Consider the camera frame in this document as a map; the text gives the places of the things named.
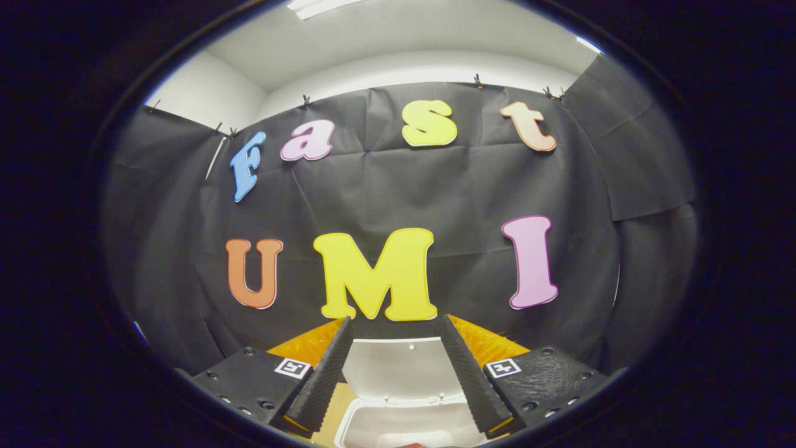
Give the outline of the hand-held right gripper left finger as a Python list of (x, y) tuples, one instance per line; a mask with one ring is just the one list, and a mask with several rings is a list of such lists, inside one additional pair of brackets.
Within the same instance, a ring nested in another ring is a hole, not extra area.
[(350, 321), (333, 320), (270, 350), (244, 347), (187, 379), (259, 425), (318, 432), (353, 343)]

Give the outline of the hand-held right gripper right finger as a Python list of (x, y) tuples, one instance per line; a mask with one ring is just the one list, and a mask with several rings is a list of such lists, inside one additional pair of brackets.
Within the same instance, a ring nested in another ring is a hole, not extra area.
[(608, 376), (559, 348), (530, 350), (454, 315), (442, 318), (440, 338), (485, 436), (548, 426), (609, 385)]

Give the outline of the white desktop garbage bin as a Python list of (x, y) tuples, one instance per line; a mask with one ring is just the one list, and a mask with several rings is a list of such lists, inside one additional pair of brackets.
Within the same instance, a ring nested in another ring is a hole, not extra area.
[(336, 448), (473, 448), (486, 443), (442, 341), (356, 338), (342, 369), (355, 400)]

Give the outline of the ceiling light panel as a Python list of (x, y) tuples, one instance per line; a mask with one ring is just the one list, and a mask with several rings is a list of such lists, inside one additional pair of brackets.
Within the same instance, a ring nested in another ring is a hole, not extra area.
[(367, 0), (291, 0), (287, 8), (303, 21)]

